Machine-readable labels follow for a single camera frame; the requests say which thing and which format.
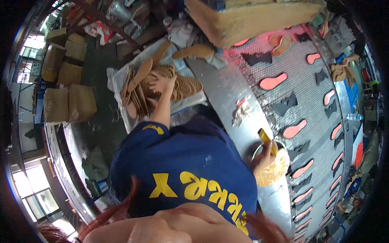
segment water bottle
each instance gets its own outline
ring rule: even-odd
[[[349,121],[360,121],[363,119],[363,115],[361,115],[361,114],[348,114],[346,119]]]

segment worker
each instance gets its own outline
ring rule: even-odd
[[[289,242],[257,209],[252,171],[274,161],[272,142],[250,168],[228,135],[205,118],[170,128],[176,75],[153,73],[161,97],[150,121],[138,124],[119,146],[110,168],[120,204],[79,231],[84,243]]]
[[[363,55],[366,41],[362,28],[340,1],[327,1],[321,34],[331,50],[332,58],[342,54],[349,45],[354,45],[354,53],[343,58],[340,63],[342,66],[347,66],[351,61],[358,60]]]

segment navy blue t-shirt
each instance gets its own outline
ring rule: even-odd
[[[240,218],[256,212],[256,181],[230,138],[214,123],[194,119],[170,131],[156,122],[138,124],[111,164],[112,187],[120,201],[131,191],[132,175],[140,181],[132,216],[203,203],[249,235]]]

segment metal mesh surface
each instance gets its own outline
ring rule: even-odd
[[[337,95],[331,98],[336,102],[337,112],[332,113],[330,118],[326,116],[323,105],[325,94],[331,89],[335,89],[331,80],[331,74],[324,61],[320,58],[315,60],[314,64],[307,63],[307,55],[317,53],[318,50],[312,41],[299,43],[295,34],[303,34],[302,27],[292,27],[290,30],[279,30],[265,33],[253,38],[248,43],[240,47],[234,47],[229,51],[230,56],[238,65],[246,80],[257,96],[266,118],[270,124],[275,138],[281,140],[286,145],[287,150],[305,144],[310,140],[308,151],[298,155],[291,163],[291,171],[306,165],[311,159],[314,159],[313,165],[299,178],[292,179],[287,176],[291,205],[293,200],[305,193],[310,187],[313,187],[312,199],[301,210],[292,210],[292,218],[298,213],[303,212],[308,207],[313,206],[310,215],[302,220],[297,228],[303,222],[312,218],[309,226],[306,228],[305,237],[309,237],[319,229],[322,217],[327,212],[326,203],[330,199],[330,187],[340,174],[343,173],[343,165],[337,171],[333,178],[332,165],[337,157],[344,150],[344,140],[337,148],[334,148],[334,140],[331,140],[331,133],[337,125],[342,122],[340,105]],[[255,52],[269,52],[274,47],[270,45],[269,38],[272,35],[289,35],[294,40],[291,48],[278,58],[273,57],[273,63],[257,63],[249,66],[241,57],[241,53],[253,54]],[[318,86],[316,84],[315,73],[323,70],[329,78],[325,79]],[[273,90],[265,91],[259,88],[259,82],[267,77],[276,77],[281,73],[287,73],[288,78]],[[289,97],[291,92],[296,94],[298,105],[290,108],[286,114],[281,117],[272,109],[272,104],[280,103],[282,99]],[[288,126],[297,125],[302,119],[307,120],[307,125],[293,138],[285,139],[282,131]],[[297,193],[292,190],[294,185],[298,185],[312,173],[312,179],[309,184],[303,186]]]

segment yellow lettering on shirt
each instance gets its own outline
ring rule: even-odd
[[[226,189],[222,189],[219,183],[217,183],[214,180],[210,180],[208,182],[208,189],[211,192],[216,191],[209,196],[209,201],[213,203],[217,203],[217,201],[219,201],[219,203],[217,203],[217,207],[220,208],[221,210],[224,210],[224,205],[226,204],[228,191]]]
[[[238,197],[233,193],[228,195],[228,201],[233,204],[227,208],[227,212],[232,214],[232,221],[235,222],[239,216],[240,211],[242,210],[242,204],[239,203]]]
[[[159,135],[163,135],[163,130],[161,127],[156,127],[155,125],[153,124],[148,124],[146,125],[144,128],[142,128],[142,130],[146,130],[148,128],[151,128],[151,129],[154,129],[158,132]]]
[[[182,184],[187,184],[194,181],[185,187],[184,196],[186,199],[196,200],[200,196],[205,196],[208,180],[204,178],[198,179],[194,174],[187,171],[181,172],[180,180]]]
[[[155,180],[155,184],[157,185],[149,198],[157,198],[162,193],[165,197],[169,198],[177,198],[177,194],[169,187],[168,185],[168,173],[155,173],[152,175]]]
[[[238,229],[240,229],[241,231],[243,231],[243,233],[245,233],[247,236],[249,236],[249,231],[247,230],[247,228],[245,227],[246,226],[246,211],[243,211],[242,213],[242,219],[237,219],[235,221],[235,224],[237,226]]]

